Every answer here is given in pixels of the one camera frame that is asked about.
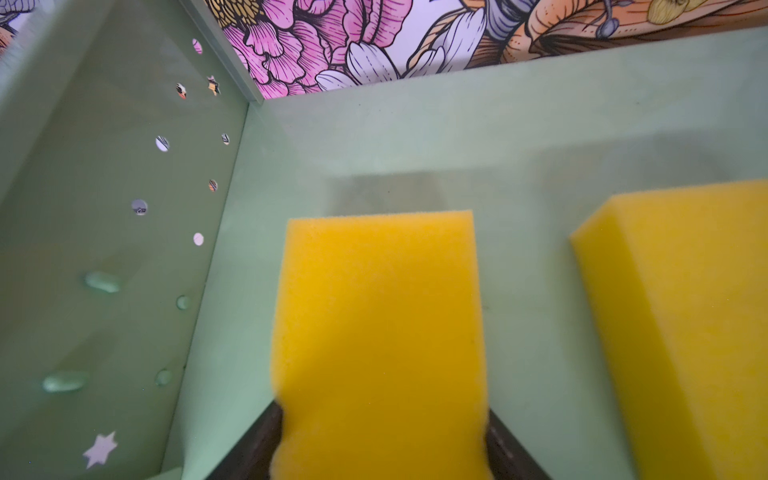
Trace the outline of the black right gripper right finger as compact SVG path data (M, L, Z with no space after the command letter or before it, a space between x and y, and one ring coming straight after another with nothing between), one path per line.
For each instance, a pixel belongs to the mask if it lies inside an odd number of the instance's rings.
M485 442L495 480L551 479L492 409L488 414Z

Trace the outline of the yellow sponge alone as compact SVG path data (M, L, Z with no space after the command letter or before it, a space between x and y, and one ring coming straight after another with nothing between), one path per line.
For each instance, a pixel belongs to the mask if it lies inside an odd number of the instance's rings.
M275 479L488 479L468 211L293 219L270 359Z

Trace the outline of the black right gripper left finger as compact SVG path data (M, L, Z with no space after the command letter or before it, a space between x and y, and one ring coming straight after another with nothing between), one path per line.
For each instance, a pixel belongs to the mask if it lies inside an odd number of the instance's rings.
M282 427L283 410L272 401L207 476L207 480L269 480L272 458L282 438Z

